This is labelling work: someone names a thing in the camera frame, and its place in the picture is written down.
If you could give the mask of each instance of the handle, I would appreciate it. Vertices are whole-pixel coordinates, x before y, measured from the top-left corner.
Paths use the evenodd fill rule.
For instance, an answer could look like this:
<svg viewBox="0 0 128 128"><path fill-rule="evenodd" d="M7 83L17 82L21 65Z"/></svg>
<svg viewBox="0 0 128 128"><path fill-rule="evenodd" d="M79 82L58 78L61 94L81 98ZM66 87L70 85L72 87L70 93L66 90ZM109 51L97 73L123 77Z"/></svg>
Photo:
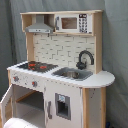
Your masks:
<svg viewBox="0 0 128 128"><path fill-rule="evenodd" d="M48 118L52 119L52 115L50 114L50 107L51 107L51 101L48 102L47 112L48 112Z"/></svg>
<svg viewBox="0 0 128 128"><path fill-rule="evenodd" d="M57 21L59 20L59 17L56 17L56 21L55 21L55 27L56 27L56 30L59 30L59 27L57 26Z"/></svg>

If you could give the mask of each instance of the play kitchen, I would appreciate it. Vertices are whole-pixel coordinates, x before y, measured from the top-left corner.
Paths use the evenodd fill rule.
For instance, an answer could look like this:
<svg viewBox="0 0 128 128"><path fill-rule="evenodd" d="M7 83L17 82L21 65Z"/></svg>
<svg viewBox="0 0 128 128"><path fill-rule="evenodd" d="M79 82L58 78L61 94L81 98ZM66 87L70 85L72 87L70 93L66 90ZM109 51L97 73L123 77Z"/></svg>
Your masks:
<svg viewBox="0 0 128 128"><path fill-rule="evenodd" d="M3 126L19 120L23 128L105 128L106 86L115 77L102 71L102 11L21 17L27 61L8 68ZM7 121L10 98L13 117Z"/></svg>

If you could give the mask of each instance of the microwave door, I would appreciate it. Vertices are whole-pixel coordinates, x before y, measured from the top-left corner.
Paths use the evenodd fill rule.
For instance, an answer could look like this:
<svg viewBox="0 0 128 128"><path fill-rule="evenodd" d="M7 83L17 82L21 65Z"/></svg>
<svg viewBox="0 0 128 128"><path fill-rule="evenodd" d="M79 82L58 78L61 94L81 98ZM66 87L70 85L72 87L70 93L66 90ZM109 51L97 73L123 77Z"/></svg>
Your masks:
<svg viewBox="0 0 128 128"><path fill-rule="evenodd" d="M56 16L56 32L79 33L79 15Z"/></svg>

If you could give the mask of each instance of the wooden top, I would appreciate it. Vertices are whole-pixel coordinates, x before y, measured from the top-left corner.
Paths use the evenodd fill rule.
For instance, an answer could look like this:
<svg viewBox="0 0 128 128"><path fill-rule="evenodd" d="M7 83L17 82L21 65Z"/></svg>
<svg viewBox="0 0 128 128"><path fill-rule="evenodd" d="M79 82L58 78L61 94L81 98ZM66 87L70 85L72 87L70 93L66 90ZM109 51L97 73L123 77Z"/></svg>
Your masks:
<svg viewBox="0 0 128 128"><path fill-rule="evenodd" d="M57 11L57 12L26 12L26 13L20 13L21 15L29 15L29 14L67 14L67 13L77 13L77 14L82 14L82 13L98 13L98 12L103 12L103 10L89 10L89 11Z"/></svg>

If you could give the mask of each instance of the brick pattern backsplash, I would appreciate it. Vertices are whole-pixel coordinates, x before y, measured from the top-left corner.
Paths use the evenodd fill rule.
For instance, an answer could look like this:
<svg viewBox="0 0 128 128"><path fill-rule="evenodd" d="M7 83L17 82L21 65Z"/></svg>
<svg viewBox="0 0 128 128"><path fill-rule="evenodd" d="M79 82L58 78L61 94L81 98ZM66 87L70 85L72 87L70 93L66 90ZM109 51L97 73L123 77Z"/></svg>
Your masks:
<svg viewBox="0 0 128 128"><path fill-rule="evenodd" d="M76 68L79 53L88 50L94 56L94 37L36 34L34 35L35 60ZM88 55L82 56L87 61L87 69L94 70Z"/></svg>

